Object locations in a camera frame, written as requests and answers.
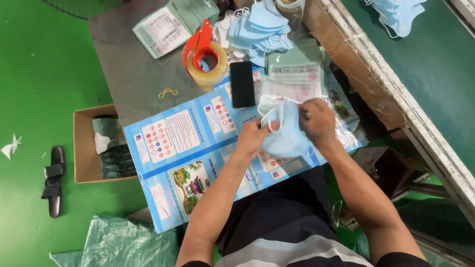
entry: blue printed sheet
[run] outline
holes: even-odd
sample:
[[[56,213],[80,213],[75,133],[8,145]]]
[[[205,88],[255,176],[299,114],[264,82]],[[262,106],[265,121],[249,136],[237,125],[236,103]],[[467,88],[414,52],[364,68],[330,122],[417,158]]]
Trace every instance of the blue printed sheet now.
[[[257,101],[263,74],[263,69],[255,69]],[[326,86],[333,94],[329,98],[338,114],[337,135],[343,146],[347,151],[365,146],[364,135],[354,130],[359,119],[330,72]],[[258,118],[256,107],[232,108],[231,94],[225,79],[213,92],[124,128],[158,233],[188,221],[234,151],[242,125]],[[310,141],[307,153],[292,159],[259,151],[235,200],[325,162]]]

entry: black sandal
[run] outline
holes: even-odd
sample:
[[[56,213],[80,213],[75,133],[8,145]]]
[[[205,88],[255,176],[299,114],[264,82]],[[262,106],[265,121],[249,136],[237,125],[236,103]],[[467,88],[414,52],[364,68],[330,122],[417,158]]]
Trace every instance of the black sandal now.
[[[49,216],[57,218],[63,209],[63,189],[61,182],[66,176],[66,155],[64,147],[51,148],[51,165],[45,167],[45,187],[42,199],[48,199]]]

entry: smartphone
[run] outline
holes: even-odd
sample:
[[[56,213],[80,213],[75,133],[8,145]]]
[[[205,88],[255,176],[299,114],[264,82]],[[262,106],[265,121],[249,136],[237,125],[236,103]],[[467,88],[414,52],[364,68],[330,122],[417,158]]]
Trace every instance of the smartphone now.
[[[250,61],[235,62],[229,67],[233,108],[255,106],[252,63]]]

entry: person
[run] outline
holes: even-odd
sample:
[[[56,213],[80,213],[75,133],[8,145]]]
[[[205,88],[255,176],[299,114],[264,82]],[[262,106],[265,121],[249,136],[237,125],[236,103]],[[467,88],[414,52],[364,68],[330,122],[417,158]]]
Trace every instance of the person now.
[[[335,115],[314,98],[299,106],[307,137],[333,168],[342,196],[368,237],[377,267],[429,267],[395,207],[335,137]],[[271,123],[272,129],[279,127]],[[242,177],[269,126],[243,125],[236,149],[191,213],[176,267],[372,266],[340,243],[331,226],[321,167],[236,201]]]

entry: tape dispenser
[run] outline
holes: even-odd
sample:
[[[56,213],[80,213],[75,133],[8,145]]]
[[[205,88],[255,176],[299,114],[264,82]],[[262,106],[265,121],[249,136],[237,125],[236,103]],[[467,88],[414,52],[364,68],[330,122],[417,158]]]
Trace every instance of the tape dispenser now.
[[[211,42],[213,26],[203,20],[201,28],[193,34],[183,48],[183,64],[193,80],[201,86],[213,86],[228,74],[226,52]]]

